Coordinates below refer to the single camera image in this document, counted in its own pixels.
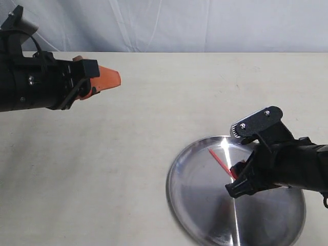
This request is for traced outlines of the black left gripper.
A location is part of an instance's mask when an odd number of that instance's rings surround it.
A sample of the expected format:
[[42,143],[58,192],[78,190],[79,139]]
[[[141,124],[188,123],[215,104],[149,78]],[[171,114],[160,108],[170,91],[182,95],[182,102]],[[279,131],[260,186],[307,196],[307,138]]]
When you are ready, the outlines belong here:
[[81,55],[73,60],[55,59],[43,52],[46,70],[33,85],[33,108],[67,110],[75,99],[85,100],[98,92],[121,85],[119,72],[99,66]]

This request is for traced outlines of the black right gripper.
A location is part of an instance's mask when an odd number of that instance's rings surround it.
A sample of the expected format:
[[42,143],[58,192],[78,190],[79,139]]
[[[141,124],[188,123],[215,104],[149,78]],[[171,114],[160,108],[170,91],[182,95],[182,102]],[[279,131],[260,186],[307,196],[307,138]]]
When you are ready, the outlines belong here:
[[230,173],[235,181],[225,187],[233,198],[278,187],[318,191],[318,145],[308,137],[270,148],[259,143]]

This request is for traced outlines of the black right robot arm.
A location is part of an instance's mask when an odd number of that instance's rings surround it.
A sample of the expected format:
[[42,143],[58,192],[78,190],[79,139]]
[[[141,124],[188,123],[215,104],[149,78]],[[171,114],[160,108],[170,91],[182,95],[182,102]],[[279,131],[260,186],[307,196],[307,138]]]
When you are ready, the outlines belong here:
[[236,175],[225,186],[233,198],[291,187],[327,195],[327,146],[316,145],[308,137],[266,147],[257,144],[246,161],[231,167]]

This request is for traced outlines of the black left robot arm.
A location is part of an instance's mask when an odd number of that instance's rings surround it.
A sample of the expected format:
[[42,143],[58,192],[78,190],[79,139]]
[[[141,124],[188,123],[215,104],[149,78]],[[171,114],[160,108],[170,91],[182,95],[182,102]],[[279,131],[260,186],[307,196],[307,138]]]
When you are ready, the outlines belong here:
[[103,90],[121,85],[118,71],[95,59],[55,59],[51,52],[1,56],[1,111],[69,110]]

